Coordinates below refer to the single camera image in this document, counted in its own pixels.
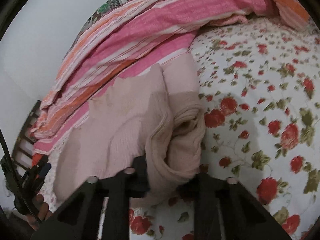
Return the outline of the person's left hand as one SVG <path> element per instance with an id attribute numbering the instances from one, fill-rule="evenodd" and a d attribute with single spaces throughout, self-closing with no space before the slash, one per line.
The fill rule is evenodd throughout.
<path id="1" fill-rule="evenodd" d="M 36 231 L 40 227 L 39 220 L 41 222 L 44 222 L 53 213 L 49 210 L 49 205 L 44 201 L 44 197 L 42 194 L 38 194 L 33 198 L 33 204 L 35 205 L 37 211 L 36 218 L 31 214 L 27 214 L 26 218 L 28 224 Z"/>

